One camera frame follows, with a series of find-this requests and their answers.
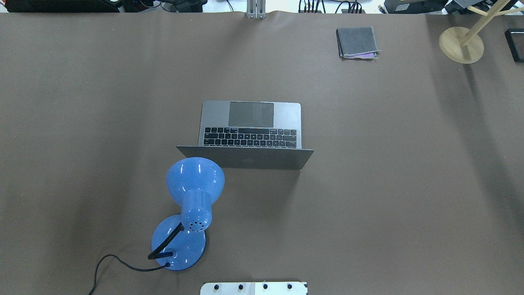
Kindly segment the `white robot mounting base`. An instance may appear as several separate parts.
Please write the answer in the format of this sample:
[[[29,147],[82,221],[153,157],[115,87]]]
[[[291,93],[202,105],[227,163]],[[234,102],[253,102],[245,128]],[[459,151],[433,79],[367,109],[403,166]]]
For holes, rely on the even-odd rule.
[[[307,295],[306,282],[208,282],[200,289],[201,295]]]

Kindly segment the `black box at table edge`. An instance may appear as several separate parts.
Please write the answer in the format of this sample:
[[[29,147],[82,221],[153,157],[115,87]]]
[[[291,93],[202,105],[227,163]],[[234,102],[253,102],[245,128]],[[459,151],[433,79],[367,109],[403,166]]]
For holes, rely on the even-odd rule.
[[[509,28],[505,31],[506,41],[514,62],[524,62],[524,29]]]

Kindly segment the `wooden stand with round base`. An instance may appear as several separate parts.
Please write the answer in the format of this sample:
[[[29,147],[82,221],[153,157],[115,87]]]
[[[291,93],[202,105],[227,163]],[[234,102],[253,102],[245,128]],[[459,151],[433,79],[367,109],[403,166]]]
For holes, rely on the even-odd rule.
[[[482,15],[482,17],[470,29],[451,27],[444,30],[438,38],[440,50],[450,60],[460,64],[466,65],[479,61],[484,51],[483,41],[479,37],[480,30],[496,16],[524,10],[523,7],[503,10],[503,7],[508,3],[509,0],[498,0],[487,12],[468,6],[469,11]]]

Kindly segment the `grey laptop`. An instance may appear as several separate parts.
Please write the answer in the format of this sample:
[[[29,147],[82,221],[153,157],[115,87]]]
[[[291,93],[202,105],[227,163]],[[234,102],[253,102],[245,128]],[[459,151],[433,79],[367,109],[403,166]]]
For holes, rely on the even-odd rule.
[[[206,100],[198,144],[177,148],[222,168],[301,170],[313,154],[303,148],[301,105],[294,102]]]

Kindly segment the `folded grey cloth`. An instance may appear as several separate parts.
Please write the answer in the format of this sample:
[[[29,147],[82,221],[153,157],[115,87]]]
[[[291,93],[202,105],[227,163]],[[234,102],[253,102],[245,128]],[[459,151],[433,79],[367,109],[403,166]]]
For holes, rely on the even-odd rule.
[[[377,47],[374,28],[343,27],[337,28],[339,57],[343,59],[376,59],[380,49]]]

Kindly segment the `blue desk lamp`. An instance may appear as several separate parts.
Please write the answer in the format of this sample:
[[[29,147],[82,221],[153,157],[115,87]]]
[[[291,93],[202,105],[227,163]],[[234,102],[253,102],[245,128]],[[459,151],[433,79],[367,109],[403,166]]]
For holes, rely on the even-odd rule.
[[[223,191],[225,176],[210,159],[191,157],[174,163],[165,181],[181,213],[167,217],[157,226],[148,259],[168,270],[182,271],[204,254],[205,231],[212,222],[212,205]]]

